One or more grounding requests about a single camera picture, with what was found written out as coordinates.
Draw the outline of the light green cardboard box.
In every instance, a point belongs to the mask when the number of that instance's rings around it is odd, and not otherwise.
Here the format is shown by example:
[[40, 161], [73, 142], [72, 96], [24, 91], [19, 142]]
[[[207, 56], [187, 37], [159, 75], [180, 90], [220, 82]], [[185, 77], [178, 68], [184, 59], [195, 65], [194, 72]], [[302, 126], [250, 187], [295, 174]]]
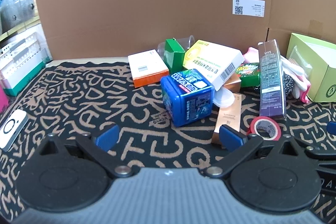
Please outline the light green cardboard box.
[[335, 102], [335, 44], [292, 33], [286, 57], [305, 70], [312, 102]]

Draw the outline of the white pink gloves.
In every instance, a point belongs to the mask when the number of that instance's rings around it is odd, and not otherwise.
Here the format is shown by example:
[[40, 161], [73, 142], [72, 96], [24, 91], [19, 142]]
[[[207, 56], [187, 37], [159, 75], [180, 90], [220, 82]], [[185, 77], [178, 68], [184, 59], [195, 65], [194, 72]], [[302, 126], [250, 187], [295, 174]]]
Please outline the white pink gloves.
[[281, 56], [282, 71], [283, 74], [289, 75], [294, 79], [294, 89], [291, 92], [295, 99], [300, 99], [303, 103], [308, 103], [308, 93], [311, 88], [311, 83], [307, 79], [307, 74], [304, 69], [294, 63], [292, 59], [288, 60], [284, 56]]

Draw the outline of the green snack box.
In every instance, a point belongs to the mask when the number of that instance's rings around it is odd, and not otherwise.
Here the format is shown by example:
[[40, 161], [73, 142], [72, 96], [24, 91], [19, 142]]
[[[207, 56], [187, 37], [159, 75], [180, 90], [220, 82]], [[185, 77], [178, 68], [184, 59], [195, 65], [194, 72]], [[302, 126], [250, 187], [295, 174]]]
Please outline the green snack box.
[[260, 64], [247, 63], [242, 64], [236, 69], [236, 74], [240, 78], [242, 88], [251, 88], [260, 86]]

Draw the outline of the white orange box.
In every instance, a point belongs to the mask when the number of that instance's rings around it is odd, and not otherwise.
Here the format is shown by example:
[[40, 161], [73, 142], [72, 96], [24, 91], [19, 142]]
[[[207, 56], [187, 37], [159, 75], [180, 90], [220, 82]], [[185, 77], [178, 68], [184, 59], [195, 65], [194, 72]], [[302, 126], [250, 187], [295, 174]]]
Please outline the white orange box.
[[169, 75], [169, 69], [156, 50], [135, 53], [127, 57], [135, 88], [158, 83]]

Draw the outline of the steel wool scrubber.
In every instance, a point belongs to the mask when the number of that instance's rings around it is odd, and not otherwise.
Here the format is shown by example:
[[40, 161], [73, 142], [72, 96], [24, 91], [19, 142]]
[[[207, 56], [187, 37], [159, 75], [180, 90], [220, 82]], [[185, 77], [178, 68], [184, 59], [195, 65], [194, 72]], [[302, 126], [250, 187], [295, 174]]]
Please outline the steel wool scrubber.
[[[269, 74], [266, 78], [262, 73], [260, 73], [260, 85], [262, 85], [263, 88], [275, 88], [280, 85], [284, 96], [287, 97], [294, 89], [294, 79], [285, 73], [282, 75], [282, 80], [280, 80], [280, 76], [276, 74]], [[252, 87], [252, 89], [259, 91], [260, 86]]]

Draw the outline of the copper long box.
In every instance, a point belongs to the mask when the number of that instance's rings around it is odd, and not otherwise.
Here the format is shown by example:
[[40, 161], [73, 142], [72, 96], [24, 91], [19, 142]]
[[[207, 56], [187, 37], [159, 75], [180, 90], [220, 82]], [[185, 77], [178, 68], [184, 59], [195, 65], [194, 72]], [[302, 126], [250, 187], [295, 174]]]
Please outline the copper long box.
[[211, 139], [211, 143], [221, 145], [219, 139], [219, 129], [222, 125], [229, 125], [236, 131], [240, 131], [240, 120], [241, 120], [241, 110], [242, 110], [242, 95], [234, 93], [235, 101], [234, 103], [227, 107], [221, 107], [218, 112], [218, 118], [215, 125], [214, 133]]

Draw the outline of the yellow white medicine box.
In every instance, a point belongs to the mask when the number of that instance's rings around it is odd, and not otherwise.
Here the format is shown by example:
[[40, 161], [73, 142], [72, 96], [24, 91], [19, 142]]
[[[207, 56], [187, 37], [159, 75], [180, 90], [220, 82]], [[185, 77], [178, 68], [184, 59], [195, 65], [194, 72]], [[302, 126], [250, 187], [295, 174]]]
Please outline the yellow white medicine box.
[[185, 53], [183, 67], [197, 69], [218, 91], [243, 62], [240, 50], [197, 40]]

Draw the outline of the blue square tin box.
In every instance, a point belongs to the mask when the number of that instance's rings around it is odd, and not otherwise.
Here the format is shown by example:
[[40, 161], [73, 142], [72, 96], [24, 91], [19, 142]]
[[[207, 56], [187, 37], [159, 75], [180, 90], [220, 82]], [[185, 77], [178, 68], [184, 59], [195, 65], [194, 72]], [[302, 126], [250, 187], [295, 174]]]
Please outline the blue square tin box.
[[162, 77], [161, 88], [163, 104], [176, 127], [211, 115], [215, 89], [197, 69]]

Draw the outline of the purple tall box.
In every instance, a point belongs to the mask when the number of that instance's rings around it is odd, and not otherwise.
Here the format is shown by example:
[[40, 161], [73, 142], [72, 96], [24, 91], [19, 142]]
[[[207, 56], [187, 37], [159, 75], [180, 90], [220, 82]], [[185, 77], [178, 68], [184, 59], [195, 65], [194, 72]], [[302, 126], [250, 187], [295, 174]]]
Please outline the purple tall box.
[[281, 55], [275, 39], [258, 43], [260, 64], [260, 115], [285, 119], [286, 99]]

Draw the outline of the white shipping label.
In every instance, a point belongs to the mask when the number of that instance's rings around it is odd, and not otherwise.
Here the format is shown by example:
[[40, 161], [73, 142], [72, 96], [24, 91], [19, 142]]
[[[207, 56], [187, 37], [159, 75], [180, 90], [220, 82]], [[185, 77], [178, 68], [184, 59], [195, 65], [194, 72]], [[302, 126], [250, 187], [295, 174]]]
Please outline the white shipping label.
[[265, 1], [232, 0], [232, 14], [263, 18], [265, 14]]

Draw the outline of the dark green box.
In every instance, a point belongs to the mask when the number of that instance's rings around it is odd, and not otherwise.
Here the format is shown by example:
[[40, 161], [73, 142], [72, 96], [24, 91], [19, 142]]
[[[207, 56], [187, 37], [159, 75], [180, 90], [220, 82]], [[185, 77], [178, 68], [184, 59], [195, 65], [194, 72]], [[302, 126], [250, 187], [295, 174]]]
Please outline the dark green box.
[[180, 43], [174, 38], [166, 39], [163, 61], [167, 65], [171, 75], [183, 70], [184, 57], [185, 50]]

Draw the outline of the red tape roll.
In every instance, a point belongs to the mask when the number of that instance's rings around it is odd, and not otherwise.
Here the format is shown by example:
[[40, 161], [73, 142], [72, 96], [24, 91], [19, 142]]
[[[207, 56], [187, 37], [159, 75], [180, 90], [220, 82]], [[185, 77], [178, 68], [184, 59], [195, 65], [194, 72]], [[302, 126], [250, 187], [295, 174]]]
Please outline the red tape roll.
[[247, 135], [256, 134], [264, 140], [277, 141], [281, 137], [281, 129], [277, 122], [265, 116], [252, 120]]

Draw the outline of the pink container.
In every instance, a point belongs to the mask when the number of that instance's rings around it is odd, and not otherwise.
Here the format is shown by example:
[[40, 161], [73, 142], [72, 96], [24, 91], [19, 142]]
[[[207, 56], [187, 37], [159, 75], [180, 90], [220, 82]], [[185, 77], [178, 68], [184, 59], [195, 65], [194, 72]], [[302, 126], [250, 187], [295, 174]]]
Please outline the pink container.
[[9, 99], [2, 87], [0, 87], [0, 113], [2, 113], [9, 106]]

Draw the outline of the white plastic lid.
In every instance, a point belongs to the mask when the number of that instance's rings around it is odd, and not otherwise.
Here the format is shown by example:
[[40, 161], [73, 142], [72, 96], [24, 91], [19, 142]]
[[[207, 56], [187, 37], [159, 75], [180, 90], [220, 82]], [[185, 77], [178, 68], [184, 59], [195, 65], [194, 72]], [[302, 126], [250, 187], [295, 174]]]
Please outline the white plastic lid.
[[213, 103], [219, 108], [228, 108], [234, 103], [234, 101], [235, 96], [232, 91], [223, 86], [214, 94]]

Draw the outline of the white square device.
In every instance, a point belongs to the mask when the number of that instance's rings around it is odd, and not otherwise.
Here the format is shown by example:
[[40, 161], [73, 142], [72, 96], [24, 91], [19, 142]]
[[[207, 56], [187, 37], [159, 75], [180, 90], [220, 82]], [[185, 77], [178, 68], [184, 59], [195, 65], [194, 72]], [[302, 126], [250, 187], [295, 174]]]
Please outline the white square device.
[[26, 111], [17, 109], [11, 116], [5, 121], [1, 127], [0, 133], [0, 147], [1, 150], [7, 152], [13, 145], [18, 134], [28, 121], [28, 115]]

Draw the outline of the clear plastic cup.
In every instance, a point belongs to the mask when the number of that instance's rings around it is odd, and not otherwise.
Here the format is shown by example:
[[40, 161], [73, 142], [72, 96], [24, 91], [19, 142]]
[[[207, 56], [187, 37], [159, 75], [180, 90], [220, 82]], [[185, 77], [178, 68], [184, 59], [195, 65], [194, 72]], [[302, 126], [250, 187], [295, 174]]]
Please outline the clear plastic cup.
[[[183, 49], [187, 51], [195, 43], [195, 38], [193, 35], [190, 35], [187, 38], [177, 39], [177, 41], [183, 47]], [[165, 42], [161, 42], [157, 47], [157, 52], [160, 55], [161, 59], [163, 59], [164, 51], [165, 51]]]

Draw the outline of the small copper box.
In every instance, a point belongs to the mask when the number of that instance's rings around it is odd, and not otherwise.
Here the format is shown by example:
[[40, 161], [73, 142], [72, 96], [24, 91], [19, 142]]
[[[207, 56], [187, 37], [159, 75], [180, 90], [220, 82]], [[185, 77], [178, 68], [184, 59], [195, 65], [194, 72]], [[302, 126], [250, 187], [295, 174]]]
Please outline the small copper box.
[[228, 89], [233, 93], [240, 92], [241, 88], [241, 79], [240, 77], [234, 73], [223, 85], [224, 88]]

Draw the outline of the white plastic crate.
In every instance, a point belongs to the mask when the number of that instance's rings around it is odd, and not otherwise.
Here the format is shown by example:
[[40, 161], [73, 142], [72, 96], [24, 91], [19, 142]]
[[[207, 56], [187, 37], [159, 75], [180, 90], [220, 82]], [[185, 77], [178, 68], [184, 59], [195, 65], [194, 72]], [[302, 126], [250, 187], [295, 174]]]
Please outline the white plastic crate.
[[8, 96], [17, 96], [50, 61], [40, 40], [34, 32], [2, 48], [1, 87]]

